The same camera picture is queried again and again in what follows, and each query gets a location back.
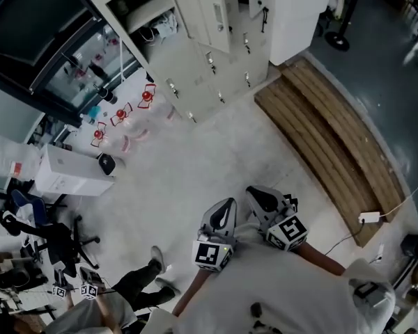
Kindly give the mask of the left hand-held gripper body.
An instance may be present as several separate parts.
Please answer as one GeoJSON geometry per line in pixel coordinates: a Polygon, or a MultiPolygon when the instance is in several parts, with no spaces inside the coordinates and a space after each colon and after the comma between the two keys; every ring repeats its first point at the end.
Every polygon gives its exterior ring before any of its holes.
{"type": "Polygon", "coordinates": [[[192,247],[192,261],[200,269],[220,272],[231,259],[237,239],[237,202],[226,198],[207,210],[192,247]]]}

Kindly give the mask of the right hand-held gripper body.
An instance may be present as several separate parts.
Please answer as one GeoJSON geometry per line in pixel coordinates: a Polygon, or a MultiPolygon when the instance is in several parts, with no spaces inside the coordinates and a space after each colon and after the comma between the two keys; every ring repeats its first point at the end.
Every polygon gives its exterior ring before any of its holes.
{"type": "Polygon", "coordinates": [[[297,216],[297,198],[259,185],[248,186],[245,193],[266,242],[279,250],[293,251],[306,241],[308,230],[297,216]]]}

